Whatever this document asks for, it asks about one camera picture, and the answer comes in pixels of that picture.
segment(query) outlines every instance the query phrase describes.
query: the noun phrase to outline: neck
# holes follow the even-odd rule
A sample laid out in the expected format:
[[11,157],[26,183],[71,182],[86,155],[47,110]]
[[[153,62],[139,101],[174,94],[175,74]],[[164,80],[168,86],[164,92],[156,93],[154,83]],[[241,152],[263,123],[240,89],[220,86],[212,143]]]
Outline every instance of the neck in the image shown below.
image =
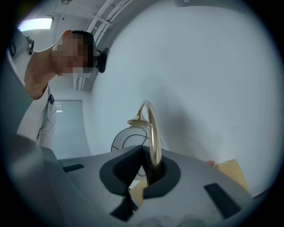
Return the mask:
[[25,89],[33,99],[42,97],[48,82],[56,76],[52,64],[52,47],[34,53],[25,73]]

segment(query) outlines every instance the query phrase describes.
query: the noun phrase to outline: door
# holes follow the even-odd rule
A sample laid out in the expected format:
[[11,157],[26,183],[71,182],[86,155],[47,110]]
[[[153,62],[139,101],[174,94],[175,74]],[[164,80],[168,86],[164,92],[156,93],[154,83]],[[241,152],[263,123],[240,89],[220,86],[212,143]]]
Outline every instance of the door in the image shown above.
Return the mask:
[[55,101],[56,126],[52,150],[57,159],[90,156],[82,101]]

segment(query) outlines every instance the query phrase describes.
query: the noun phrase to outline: black hair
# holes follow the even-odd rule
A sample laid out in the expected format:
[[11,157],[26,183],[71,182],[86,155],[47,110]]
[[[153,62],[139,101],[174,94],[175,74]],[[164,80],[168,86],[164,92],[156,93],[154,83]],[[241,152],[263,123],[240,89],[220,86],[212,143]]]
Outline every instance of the black hair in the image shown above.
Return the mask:
[[74,30],[74,31],[72,31],[72,33],[81,34],[83,36],[84,42],[87,42],[87,45],[88,45],[88,66],[84,67],[83,70],[84,70],[84,73],[89,73],[95,67],[95,62],[98,58],[98,57],[95,56],[96,48],[95,48],[94,37],[91,33],[87,32],[87,31]]

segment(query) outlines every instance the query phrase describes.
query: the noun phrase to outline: black border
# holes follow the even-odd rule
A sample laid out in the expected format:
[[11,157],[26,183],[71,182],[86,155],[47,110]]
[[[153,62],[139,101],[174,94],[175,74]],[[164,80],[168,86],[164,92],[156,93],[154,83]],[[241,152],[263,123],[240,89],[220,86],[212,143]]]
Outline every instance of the black border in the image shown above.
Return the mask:
[[[22,21],[29,11],[33,9],[41,0],[13,0],[5,1],[2,14],[0,18],[2,23],[2,36],[0,45],[0,60],[2,62],[6,48],[10,42],[12,28],[14,24]],[[281,1],[257,1],[247,0],[244,1],[262,20],[270,35],[275,41],[276,47],[279,50],[282,60],[284,59],[284,34],[283,34],[283,7]],[[19,6],[25,5],[24,8],[19,10]],[[10,224],[23,224],[29,223],[30,225],[44,226],[40,220],[34,216],[28,207],[23,203],[15,189],[13,188],[7,174],[3,168],[3,161],[1,160],[1,179],[2,179],[2,195],[4,195],[2,203],[2,221],[9,221]],[[254,211],[254,213],[246,219],[242,226],[252,226],[256,223],[263,223],[268,221],[270,225],[278,225],[282,223],[282,201],[284,201],[284,166],[282,163],[281,170],[277,179],[270,190],[267,191],[267,196],[264,198],[263,203]]]

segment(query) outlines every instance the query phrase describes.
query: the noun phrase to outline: gray device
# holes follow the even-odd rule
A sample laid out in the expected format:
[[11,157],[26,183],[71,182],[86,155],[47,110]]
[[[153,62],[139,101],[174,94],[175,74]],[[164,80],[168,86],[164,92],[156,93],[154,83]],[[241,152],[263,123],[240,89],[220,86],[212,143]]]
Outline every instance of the gray device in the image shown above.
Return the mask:
[[133,212],[128,187],[141,165],[149,174],[148,147],[57,160],[52,150],[16,135],[32,99],[9,51],[0,93],[5,170],[27,207],[52,226],[234,226],[249,214],[252,198],[241,186],[201,160],[166,150],[163,177],[144,190]]
[[15,29],[13,40],[9,45],[9,51],[13,59],[20,57],[25,51],[31,55],[34,49],[35,41],[26,36],[19,29]]

